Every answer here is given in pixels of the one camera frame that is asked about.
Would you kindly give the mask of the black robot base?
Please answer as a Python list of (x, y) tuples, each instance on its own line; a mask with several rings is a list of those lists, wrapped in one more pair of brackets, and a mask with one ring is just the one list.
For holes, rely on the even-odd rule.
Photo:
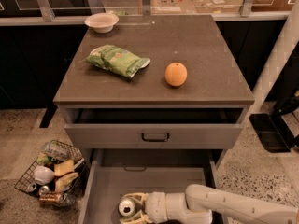
[(299, 107), (299, 94), (277, 100), (271, 114), (251, 114), (249, 121), (257, 133), (263, 148), (272, 153), (290, 152), (299, 146), (299, 134), (296, 134), (283, 119)]

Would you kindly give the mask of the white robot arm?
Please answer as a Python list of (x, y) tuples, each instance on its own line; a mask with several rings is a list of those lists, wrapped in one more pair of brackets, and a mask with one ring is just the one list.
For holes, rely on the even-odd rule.
[(212, 224), (212, 214), (243, 224), (299, 224), (298, 209), (192, 184), (183, 193), (129, 193), (118, 206), (121, 224)]

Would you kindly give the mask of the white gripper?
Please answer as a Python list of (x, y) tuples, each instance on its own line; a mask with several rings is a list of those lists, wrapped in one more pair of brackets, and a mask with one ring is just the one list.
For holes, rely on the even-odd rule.
[(140, 210), (132, 217), (120, 219), (121, 224), (152, 224), (163, 223), (168, 220), (166, 211), (166, 194), (164, 192), (128, 193), (123, 198), (130, 198), (144, 207), (145, 213)]

